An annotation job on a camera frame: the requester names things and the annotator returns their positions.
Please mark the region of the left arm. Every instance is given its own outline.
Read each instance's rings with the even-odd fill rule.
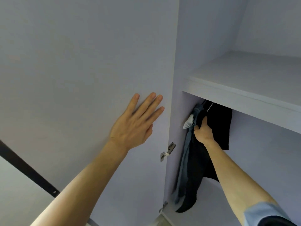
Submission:
[[[152,134],[153,122],[164,107],[155,111],[163,99],[151,93],[134,112],[135,94],[126,111],[111,129],[110,139],[100,154],[83,169],[50,203],[31,226],[84,226],[102,191],[131,148],[143,144]]]

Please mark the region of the hand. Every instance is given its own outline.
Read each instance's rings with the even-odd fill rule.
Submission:
[[[214,141],[212,129],[207,125],[207,117],[204,117],[201,128],[199,128],[198,125],[194,127],[194,135],[202,144],[208,141]]]
[[[153,133],[153,122],[164,111],[164,107],[155,111],[163,96],[158,95],[156,99],[155,97],[156,93],[151,93],[134,112],[139,99],[139,94],[135,94],[125,112],[113,125],[109,141],[125,149],[126,152],[143,144]]]

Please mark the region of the black cloth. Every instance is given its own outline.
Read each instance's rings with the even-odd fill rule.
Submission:
[[[267,216],[259,221],[258,226],[297,226],[281,216]]]
[[[207,116],[207,124],[212,129],[214,140],[223,150],[228,150],[232,109],[216,103],[211,105],[212,102],[210,101],[206,101],[203,105],[204,110],[198,115],[197,125],[201,127],[203,118]],[[183,213],[195,204],[198,188],[203,177],[219,181],[207,149],[194,135],[189,145],[187,177],[186,195],[182,206],[176,211],[177,213]]]

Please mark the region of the finger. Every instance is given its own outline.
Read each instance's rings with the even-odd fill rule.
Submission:
[[[134,114],[134,117],[136,117],[137,119],[139,119],[142,114],[144,114],[144,112],[148,109],[149,105],[152,103],[152,101],[155,99],[156,97],[156,93],[151,93],[146,99],[145,101],[142,103],[142,105],[137,109],[137,111]]]
[[[164,107],[157,109],[156,112],[154,112],[151,117],[145,122],[145,125],[149,126],[153,122],[155,122],[155,120],[158,119],[158,117],[163,113],[164,109]]]
[[[153,133],[153,124],[150,125],[150,127],[146,130],[143,143],[151,136]]]
[[[134,94],[134,96],[132,97],[129,105],[127,106],[126,110],[124,113],[126,113],[127,115],[131,116],[136,108],[136,105],[138,103],[139,100],[139,94]]]
[[[203,121],[202,121],[202,127],[203,126],[207,126],[207,116],[205,116]]]
[[[159,95],[147,108],[145,113],[140,117],[141,120],[146,121],[155,111],[155,109],[158,107],[158,105],[161,103],[163,99],[162,95]]]

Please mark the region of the left hand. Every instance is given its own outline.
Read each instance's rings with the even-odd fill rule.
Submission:
[[[143,144],[153,133],[153,122],[164,111],[164,107],[160,107],[155,111],[163,96],[155,97],[156,93],[151,93],[134,112],[139,99],[139,94],[135,94],[125,112],[113,125],[109,141],[126,150],[126,152]]]

